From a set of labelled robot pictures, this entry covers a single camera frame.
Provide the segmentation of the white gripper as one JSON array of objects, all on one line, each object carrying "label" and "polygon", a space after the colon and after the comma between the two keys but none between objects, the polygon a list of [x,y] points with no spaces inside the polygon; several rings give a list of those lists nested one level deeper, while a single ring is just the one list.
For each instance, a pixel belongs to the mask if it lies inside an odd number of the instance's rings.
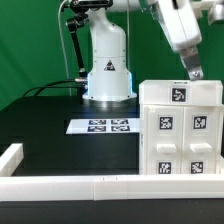
[{"label": "white gripper", "polygon": [[190,0],[148,0],[148,7],[173,51],[181,51],[189,79],[201,80],[204,74],[196,47],[201,42],[201,33]]}]

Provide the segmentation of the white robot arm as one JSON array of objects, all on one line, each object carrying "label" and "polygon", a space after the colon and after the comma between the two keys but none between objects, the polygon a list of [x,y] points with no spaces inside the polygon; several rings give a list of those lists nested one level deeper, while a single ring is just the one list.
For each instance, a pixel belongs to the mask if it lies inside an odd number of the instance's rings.
[{"label": "white robot arm", "polygon": [[108,11],[149,11],[159,22],[172,50],[180,55],[192,81],[203,78],[197,45],[197,19],[208,12],[208,22],[224,22],[224,0],[113,0],[111,7],[93,5],[87,11],[92,38],[93,67],[87,75],[88,103],[113,104],[132,100],[132,75],[126,67],[126,35],[111,23]]}]

